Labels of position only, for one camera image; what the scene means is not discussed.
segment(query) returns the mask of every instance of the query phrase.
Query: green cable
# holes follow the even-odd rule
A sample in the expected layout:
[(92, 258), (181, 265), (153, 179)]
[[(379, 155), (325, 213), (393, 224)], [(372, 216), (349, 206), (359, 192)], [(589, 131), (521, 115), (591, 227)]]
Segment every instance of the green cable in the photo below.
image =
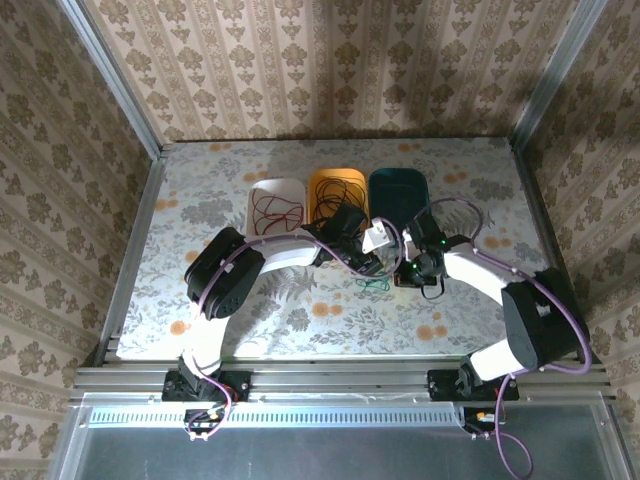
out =
[(356, 278), (356, 285), (362, 287), (362, 292), (366, 292), (368, 288), (388, 292), (391, 289), (388, 278), (365, 280), (364, 278)]

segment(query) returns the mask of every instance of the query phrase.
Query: cable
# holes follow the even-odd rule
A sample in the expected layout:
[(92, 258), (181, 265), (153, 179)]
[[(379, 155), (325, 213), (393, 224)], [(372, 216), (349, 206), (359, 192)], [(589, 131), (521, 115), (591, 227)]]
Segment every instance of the cable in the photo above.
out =
[[(253, 230), (256, 235), (266, 235), (271, 227), (282, 222), (284, 222), (285, 230), (287, 232), (292, 232), (300, 225), (302, 225), (304, 207), (300, 202), (292, 202), (277, 195), (265, 195), (263, 197), (260, 197), (256, 201), (257, 191), (257, 189), (254, 189), (251, 192), (251, 204), (253, 206)], [(271, 212), (270, 208), (273, 205), (274, 201), (291, 205), (291, 208), (289, 208), (289, 210), (284, 213)], [(270, 223), (268, 223), (266, 226), (263, 226), (262, 230), (260, 230), (259, 224), (260, 222), (263, 222), (263, 220), (269, 221)]]
[(362, 292), (366, 292), (367, 289), (373, 288), (374, 290), (380, 290), (382, 292), (388, 292), (391, 290), (388, 278), (380, 278), (375, 280), (365, 280), (363, 278), (356, 278), (356, 285), (362, 287)]
[[(550, 292), (544, 285), (542, 285), (540, 282), (538, 282), (535, 278), (531, 277), (530, 275), (526, 274), (525, 272), (520, 271), (518, 268), (509, 265), (506, 262), (503, 262), (500, 259), (497, 259), (495, 257), (492, 257), (491, 255), (482, 252), (480, 249), (478, 249), (478, 247), (475, 246), (475, 240), (478, 237), (478, 234), (480, 233), (480, 230), (482, 229), (482, 225), (483, 225), (483, 215), (482, 215), (482, 211), (472, 202), (470, 202), (469, 200), (465, 200), (463, 198), (456, 198), (456, 197), (447, 197), (447, 198), (441, 198), (439, 200), (435, 200), (429, 204), (427, 204), (424, 208), (422, 208), (422, 210), (420, 210), (418, 212), (418, 214), (416, 215), (416, 217), (422, 215), (422, 213), (424, 213), (425, 211), (427, 211), (427, 209), (432, 206), (432, 205), (436, 205), (439, 203), (444, 203), (444, 202), (457, 202), (457, 203), (462, 203), (463, 205), (468, 206), (469, 208), (471, 208), (476, 215), (478, 216), (478, 227), (476, 228), (476, 230), (473, 232), (473, 234), (471, 235), (471, 239), (469, 240), (469, 243), (471, 244), (472, 250), (473, 250), (473, 254), (475, 256), (477, 256), (478, 258), (485, 260), (486, 262), (490, 263), (491, 265), (498, 267), (502, 270), (506, 270), (509, 273), (512, 273), (514, 275), (519, 276), (520, 278), (522, 278), (523, 280), (529, 282), (531, 285), (533, 285), (540, 293), (542, 293), (545, 297), (547, 297), (547, 299), (553, 303), (553, 305), (558, 309), (558, 311), (560, 311), (560, 313), (562, 313), (562, 315), (567, 319), (567, 321), (569, 322), (569, 325), (571, 325), (571, 328), (573, 329), (574, 333), (576, 334), (576, 337), (578, 338), (578, 341), (580, 342), (580, 346), (582, 347), (582, 350), (584, 352), (584, 364), (582, 365), (582, 367), (580, 368), (567, 368), (567, 367), (563, 367), (561, 365), (555, 365), (553, 363), (546, 365), (545, 368), (549, 368), (552, 370), (556, 370), (559, 372), (563, 372), (563, 373), (570, 373), (570, 374), (574, 374), (574, 375), (581, 375), (581, 374), (585, 374), (587, 373), (590, 369), (591, 369), (591, 365), (593, 363), (593, 357), (591, 354), (591, 349), (589, 348), (589, 340), (586, 338), (585, 334), (582, 332), (582, 329), (580, 328), (580, 326), (578, 325), (578, 321), (574, 318), (573, 314), (569, 311), (569, 309), (562, 304), (562, 302), (558, 299), (558, 297), (556, 297), (552, 292)], [(500, 431), (500, 409), (502, 407), (502, 402), (503, 402), (503, 397), (504, 397), (504, 393), (506, 391), (507, 385), (509, 384), (509, 381), (511, 381), (512, 379), (516, 378), (519, 375), (522, 375), (524, 373), (527, 373), (528, 370), (520, 370), (517, 372), (512, 372), (510, 375), (507, 375), (503, 382), (502, 385), (500, 387), (500, 390), (498, 392), (498, 398), (496, 399), (496, 415), (495, 415), (495, 437), (496, 437), (496, 444), (498, 446), (498, 452), (500, 454), (500, 458), (502, 459), (502, 463), (504, 464), (505, 468), (507, 469), (507, 471), (511, 474), (512, 477), (518, 479), (518, 480), (527, 480), (528, 478), (531, 477), (531, 475), (533, 474), (533, 460), (531, 458), (531, 454), (529, 453), (529, 451), (527, 450), (526, 446), (524, 445), (524, 443), (522, 443), (519, 439), (517, 439), (516, 437), (514, 437), (513, 435), (510, 435), (508, 433), (504, 433)], [(509, 465), (509, 462), (506, 458), (506, 455), (504, 454), (504, 450), (503, 450), (503, 446), (502, 446), (502, 437), (505, 438), (509, 438), (511, 440), (513, 440), (514, 442), (516, 442), (518, 445), (520, 445), (520, 447), (525, 451), (526, 455), (527, 455), (527, 459), (529, 461), (529, 469), (527, 471), (526, 474), (524, 475), (518, 475), (516, 474), (513, 469), (511, 468), (511, 465)]]
[(222, 273), (225, 271), (225, 268), (227, 268), (227, 266), (231, 263), (233, 263), (233, 261), (245, 250), (247, 250), (248, 248), (254, 247), (256, 245), (266, 245), (269, 243), (277, 243), (277, 242), (283, 242), (283, 241), (290, 241), (290, 240), (303, 240), (309, 243), (313, 243), (314, 245), (326, 250), (327, 252), (329, 252), (329, 254), (335, 258), (340, 264), (342, 264), (342, 266), (344, 266), (347, 270), (349, 270), (351, 273), (353, 273), (354, 275), (358, 275), (362, 278), (367, 278), (367, 279), (374, 279), (374, 280), (379, 280), (381, 278), (386, 278), (386, 277), (390, 277), (391, 275), (393, 275), (393, 273), (398, 269), (398, 267), (400, 267), (400, 264), (402, 263), (402, 259), (404, 258), (404, 245), (402, 243), (402, 237), (400, 236), (400, 232), (398, 232), (398, 229), (395, 227), (395, 225), (393, 225), (393, 223), (391, 223), (389, 220), (387, 220), (386, 218), (379, 218), (379, 220), (384, 223), (387, 227), (389, 227), (391, 229), (391, 231), (393, 232), (393, 235), (395, 237), (395, 240), (398, 244), (398, 248), (400, 249), (399, 255), (396, 258), (396, 263), (393, 265), (393, 267), (391, 268), (391, 270), (389, 270), (388, 272), (384, 272), (383, 274), (376, 274), (376, 275), (364, 275), (362, 273), (359, 273), (358, 271), (354, 270), (349, 264), (347, 264), (344, 260), (342, 260), (338, 254), (328, 245), (326, 245), (325, 243), (321, 242), (320, 240), (314, 238), (314, 237), (308, 237), (306, 235), (298, 235), (298, 234), (289, 234), (289, 235), (276, 235), (273, 237), (267, 237), (267, 238), (262, 238), (262, 239), (258, 239), (258, 240), (252, 240), (250, 242), (245, 243), (244, 245), (242, 245), (241, 247), (237, 248), (231, 255), (229, 255), (224, 262), (222, 262), (222, 264), (220, 265), (220, 268), (218, 268), (218, 270), (216, 271), (216, 273), (213, 274), (213, 276), (211, 277), (211, 280), (209, 280), (209, 283), (207, 284), (207, 286), (204, 288), (204, 290), (202, 291), (202, 294), (200, 295), (200, 300), (198, 301), (198, 315), (200, 315), (202, 313), (202, 310), (204, 308), (204, 304), (207, 301), (207, 297), (209, 296), (209, 293), (211, 293), (211, 289), (213, 288), (213, 286), (215, 285), (215, 283), (218, 281), (218, 279), (220, 278), (220, 276), (222, 275)]
[(355, 205), (363, 212), (366, 210), (367, 193), (355, 182), (348, 182), (338, 177), (326, 177), (315, 187), (316, 206), (311, 214), (313, 224), (319, 224), (331, 218), (344, 203)]
[[(222, 417), (222, 420), (220, 420), (216, 424), (216, 426), (211, 429), (211, 431), (202, 434), (203, 440), (209, 440), (209, 438), (211, 438), (211, 436), (213, 436), (218, 430), (220, 430), (220, 428), (222, 428), (222, 425), (224, 425), (225, 422), (229, 420), (229, 416), (231, 415), (231, 404), (232, 404), (231, 395), (229, 395), (229, 392), (225, 388), (225, 385), (218, 382), (217, 380), (214, 380), (213, 378), (210, 378), (209, 376), (207, 376), (206, 373), (202, 371), (193, 353), (191, 355), (191, 358), (193, 359), (193, 365), (196, 367), (196, 370), (198, 370), (198, 373), (201, 375), (201, 378), (203, 378), (205, 381), (209, 382), (210, 384), (214, 385), (218, 390), (220, 390), (224, 394), (224, 398), (225, 398), (224, 416)], [(189, 423), (187, 425), (187, 432), (189, 434), (192, 433), (191, 426), (201, 416), (202, 414), (196, 414), (189, 420)]]
[(473, 242), (475, 242), (476, 238), (480, 234), (480, 231), (482, 230), (482, 226), (484, 225), (484, 217), (482, 215), (482, 210), (480, 210), (477, 205), (475, 205), (474, 203), (470, 202), (469, 200), (465, 200), (464, 198), (458, 198), (458, 197), (440, 198), (438, 200), (434, 200), (433, 202), (427, 203), (424, 207), (422, 207), (422, 209), (420, 209), (420, 211), (413, 218), (414, 219), (418, 218), (424, 212), (429, 210), (433, 205), (438, 205), (440, 203), (445, 203), (445, 202), (457, 202), (457, 203), (461, 203), (463, 205), (466, 205), (471, 210), (473, 210), (476, 213), (476, 215), (478, 216), (478, 226), (476, 227), (475, 231), (471, 235), (470, 243), (471, 243), (471, 245), (473, 245)]
[(444, 276), (440, 275), (440, 293), (438, 295), (436, 295), (435, 297), (427, 297), (424, 294), (424, 287), (425, 285), (420, 287), (420, 293), (422, 294), (422, 298), (424, 298), (425, 300), (437, 300), (438, 298), (440, 298), (442, 295), (444, 295)]

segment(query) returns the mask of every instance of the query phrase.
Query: glass panel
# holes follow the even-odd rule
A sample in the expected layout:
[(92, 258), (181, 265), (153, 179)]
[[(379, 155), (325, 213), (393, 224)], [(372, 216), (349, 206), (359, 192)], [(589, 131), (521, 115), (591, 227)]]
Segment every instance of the glass panel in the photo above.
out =
[[(505, 430), (533, 455), (534, 478), (602, 480), (608, 471), (588, 407), (512, 407)], [(517, 472), (524, 455), (505, 440)], [(91, 480), (509, 479), (495, 441), (460, 429), (221, 430), (190, 442), (180, 429), (90, 429), (79, 470)]]

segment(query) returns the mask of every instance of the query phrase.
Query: orange container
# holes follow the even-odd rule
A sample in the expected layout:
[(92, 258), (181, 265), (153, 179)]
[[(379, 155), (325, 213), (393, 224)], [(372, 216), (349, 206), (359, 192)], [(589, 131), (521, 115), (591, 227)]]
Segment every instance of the orange container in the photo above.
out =
[[(330, 198), (333, 201), (321, 202), (319, 205), (318, 196), (325, 200)], [(342, 199), (364, 210), (369, 218), (369, 195), (362, 172), (355, 168), (316, 170), (309, 179), (309, 209), (307, 210), (309, 223), (323, 217), (331, 217)], [(364, 230), (367, 226), (363, 224), (362, 229)]]

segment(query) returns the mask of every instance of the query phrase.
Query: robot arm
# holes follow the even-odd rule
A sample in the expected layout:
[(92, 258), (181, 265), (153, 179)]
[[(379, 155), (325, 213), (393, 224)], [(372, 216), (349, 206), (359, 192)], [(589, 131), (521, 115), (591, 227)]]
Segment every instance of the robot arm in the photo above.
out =
[[(358, 230), (353, 226), (359, 228), (361, 222), (350, 222), (347, 217), (343, 215), (339, 228), (335, 222), (327, 222), (322, 229), (307, 226), (297, 237), (291, 235), (287, 242), (248, 242), (256, 244), (230, 263), (202, 302), (201, 295), (214, 273), (248, 240), (233, 228), (223, 229), (185, 275), (188, 296), (194, 308), (201, 304), (202, 311), (190, 331), (190, 355), (184, 356), (189, 370), (201, 376), (201, 372), (210, 374), (220, 368), (220, 347), (229, 318), (242, 305), (259, 274), (290, 266), (317, 266), (331, 258), (301, 236), (331, 244), (342, 259), (360, 273), (371, 275), (380, 270), (382, 265), (375, 255), (354, 250), (353, 238)], [(544, 295), (521, 277), (476, 255), (468, 238), (445, 237), (430, 214), (416, 218), (404, 233), (405, 239), (411, 237), (416, 245), (415, 257), (406, 262), (412, 277), (406, 278), (413, 282), (416, 278), (424, 280), (423, 284), (433, 284), (431, 280), (437, 276), (453, 278), (483, 292), (503, 307), (506, 338), (463, 358), (458, 380), (461, 392), (470, 393), (483, 382), (512, 372), (539, 368), (579, 348), (572, 327)], [(341, 238), (350, 241), (340, 243)], [(568, 307), (586, 334), (586, 325), (560, 272), (550, 268), (538, 272), (535, 279)]]

